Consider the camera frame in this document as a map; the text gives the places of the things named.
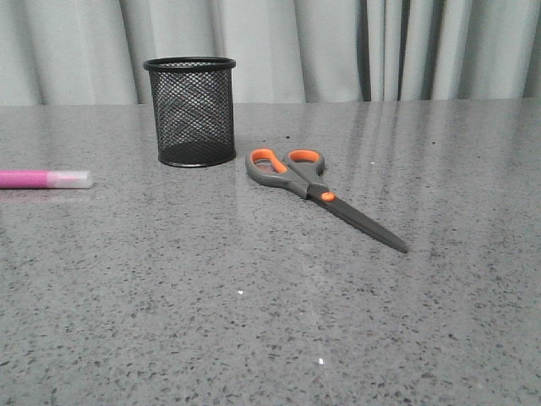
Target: gray curtain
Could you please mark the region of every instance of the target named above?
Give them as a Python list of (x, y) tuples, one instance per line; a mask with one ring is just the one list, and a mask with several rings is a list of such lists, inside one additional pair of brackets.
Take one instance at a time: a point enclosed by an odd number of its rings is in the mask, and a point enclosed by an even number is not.
[(0, 105), (149, 103), (227, 56), (235, 102), (541, 95), (539, 0), (0, 0)]

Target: black mesh pen holder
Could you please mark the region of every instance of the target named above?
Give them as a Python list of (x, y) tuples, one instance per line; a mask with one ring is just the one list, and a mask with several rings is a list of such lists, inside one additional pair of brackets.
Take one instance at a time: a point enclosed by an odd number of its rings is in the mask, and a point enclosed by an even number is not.
[(158, 160), (174, 167), (208, 167), (235, 153), (228, 58), (146, 61), (158, 138)]

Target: scissor handle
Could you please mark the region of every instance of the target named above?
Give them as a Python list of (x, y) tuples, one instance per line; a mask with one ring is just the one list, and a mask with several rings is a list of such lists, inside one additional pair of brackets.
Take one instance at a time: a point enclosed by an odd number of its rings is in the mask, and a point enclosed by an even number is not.
[[(272, 172), (260, 169), (257, 166), (258, 162), (269, 163)], [(308, 196), (309, 182), (280, 161), (271, 149), (261, 148), (248, 154), (246, 156), (246, 170), (248, 175), (259, 184), (290, 190), (303, 199)]]
[(284, 162), (310, 184), (326, 188), (320, 177), (325, 169), (325, 160), (319, 152), (292, 150), (284, 156)]

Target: pink marker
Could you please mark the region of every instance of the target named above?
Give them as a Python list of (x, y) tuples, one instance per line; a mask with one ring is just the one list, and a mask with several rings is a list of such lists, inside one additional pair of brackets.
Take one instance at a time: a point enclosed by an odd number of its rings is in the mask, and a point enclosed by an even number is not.
[(90, 171), (0, 171), (0, 189), (89, 188)]

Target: speckled surface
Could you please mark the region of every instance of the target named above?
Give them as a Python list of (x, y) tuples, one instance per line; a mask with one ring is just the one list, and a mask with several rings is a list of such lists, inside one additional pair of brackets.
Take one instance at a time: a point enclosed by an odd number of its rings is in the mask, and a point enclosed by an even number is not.
[[(238, 157), (157, 161), (152, 112), (2, 107), (0, 404), (541, 403), (541, 102), (237, 105)], [(243, 157), (324, 153), (396, 252)]]

